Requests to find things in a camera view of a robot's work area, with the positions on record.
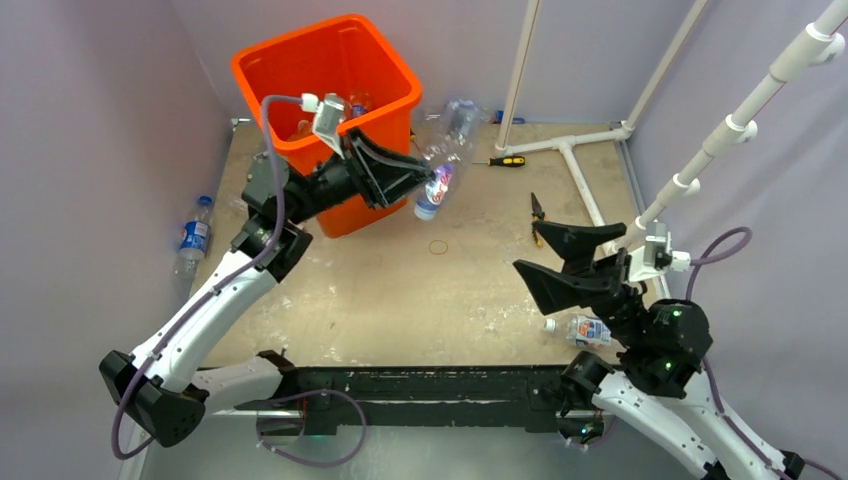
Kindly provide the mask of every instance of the pliers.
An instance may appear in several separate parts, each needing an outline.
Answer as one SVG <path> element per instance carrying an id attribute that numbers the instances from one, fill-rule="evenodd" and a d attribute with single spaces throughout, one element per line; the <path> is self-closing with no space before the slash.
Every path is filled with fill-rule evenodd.
<path id="1" fill-rule="evenodd" d="M 533 222 L 532 232 L 533 232 L 533 240 L 536 241 L 536 246 L 542 246 L 542 237 L 539 236 L 539 232 L 536 231 L 535 222 L 543 222 L 545 220 L 545 211 L 542 210 L 542 205 L 539 203 L 539 199 L 536 198 L 536 194 L 530 192 L 530 203 L 533 206 Z"/>

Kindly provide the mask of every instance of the plastic bottle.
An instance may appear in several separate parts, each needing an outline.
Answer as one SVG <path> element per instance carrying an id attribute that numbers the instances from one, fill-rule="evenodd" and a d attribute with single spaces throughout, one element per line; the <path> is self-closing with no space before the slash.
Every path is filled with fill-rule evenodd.
<path id="1" fill-rule="evenodd" d="M 295 140 L 300 140 L 301 138 L 306 138 L 310 135 L 312 135 L 312 120 L 301 120 L 297 122 L 297 131 L 291 134 L 286 141 L 293 142 Z"/>
<path id="2" fill-rule="evenodd" d="M 212 229 L 209 222 L 212 219 L 212 199 L 202 196 L 197 199 L 197 205 L 188 215 L 188 221 L 183 228 L 183 238 L 177 260 L 174 262 L 174 274 L 183 279 L 191 280 L 197 273 L 197 265 L 206 256 L 209 237 Z"/>
<path id="3" fill-rule="evenodd" d="M 482 113 L 470 100 L 453 100 L 445 105 L 436 131 L 421 152 L 435 173 L 415 202 L 415 216 L 421 220 L 432 220 L 445 199 L 456 191 L 474 155 Z"/>
<path id="4" fill-rule="evenodd" d="M 610 329 L 604 322 L 580 313 L 567 313 L 557 319 L 546 319 L 545 331 L 563 336 L 569 344 L 581 348 L 621 348 L 621 344 L 612 338 Z"/>
<path id="5" fill-rule="evenodd" d="M 350 118 L 361 117 L 362 115 L 370 112 L 372 107 L 371 95 L 369 95 L 368 92 L 364 90 L 354 90 L 350 94 Z"/>

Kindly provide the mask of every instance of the screwdriver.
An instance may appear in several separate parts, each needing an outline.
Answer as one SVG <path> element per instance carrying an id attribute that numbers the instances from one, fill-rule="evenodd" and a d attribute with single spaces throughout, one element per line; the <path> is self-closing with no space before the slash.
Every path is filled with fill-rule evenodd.
<path id="1" fill-rule="evenodd" d="M 421 146 L 418 145 L 418 141 L 415 140 L 415 132 L 413 132 L 411 128 L 409 129 L 409 141 L 412 142 L 413 145 L 415 145 L 415 149 L 418 150 L 418 154 L 420 155 Z"/>
<path id="2" fill-rule="evenodd" d="M 498 158 L 490 158 L 485 162 L 471 162 L 476 163 L 478 165 L 488 165 L 490 167 L 509 167 L 509 168 L 518 168 L 523 167 L 527 160 L 520 155 L 514 155 L 511 157 L 498 157 Z"/>

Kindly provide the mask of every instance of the rubber band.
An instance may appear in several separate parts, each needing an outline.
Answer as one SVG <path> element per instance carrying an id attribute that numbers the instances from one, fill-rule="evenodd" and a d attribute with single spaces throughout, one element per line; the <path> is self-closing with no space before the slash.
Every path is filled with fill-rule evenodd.
<path id="1" fill-rule="evenodd" d="M 442 250 L 441 252 L 434 252 L 433 251 L 433 244 L 434 243 L 444 245 L 445 249 Z M 427 246 L 427 249 L 430 250 L 430 253 L 432 253 L 433 255 L 444 255 L 444 254 L 448 253 L 448 242 L 446 242 L 444 240 L 433 240 L 432 242 L 430 242 L 430 245 Z"/>

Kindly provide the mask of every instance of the crushed plastic bottle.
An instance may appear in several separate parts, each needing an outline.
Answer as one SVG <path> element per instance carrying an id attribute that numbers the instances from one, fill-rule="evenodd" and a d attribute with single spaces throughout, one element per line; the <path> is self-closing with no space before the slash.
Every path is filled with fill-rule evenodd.
<path id="1" fill-rule="evenodd" d="M 421 220 L 432 220 L 459 186 L 474 156 L 482 118 L 482 109 L 470 100 L 452 100 L 445 105 L 436 131 L 421 151 L 435 174 L 415 202 L 415 216 Z"/>
<path id="2" fill-rule="evenodd" d="M 561 336 L 569 344 L 581 348 L 621 348 L 618 340 L 599 318 L 580 313 L 566 313 L 559 318 L 545 320 L 545 331 Z"/>
<path id="3" fill-rule="evenodd" d="M 294 142 L 310 135 L 312 135 L 312 120 L 301 120 L 297 122 L 297 131 L 291 134 L 286 141 Z"/>

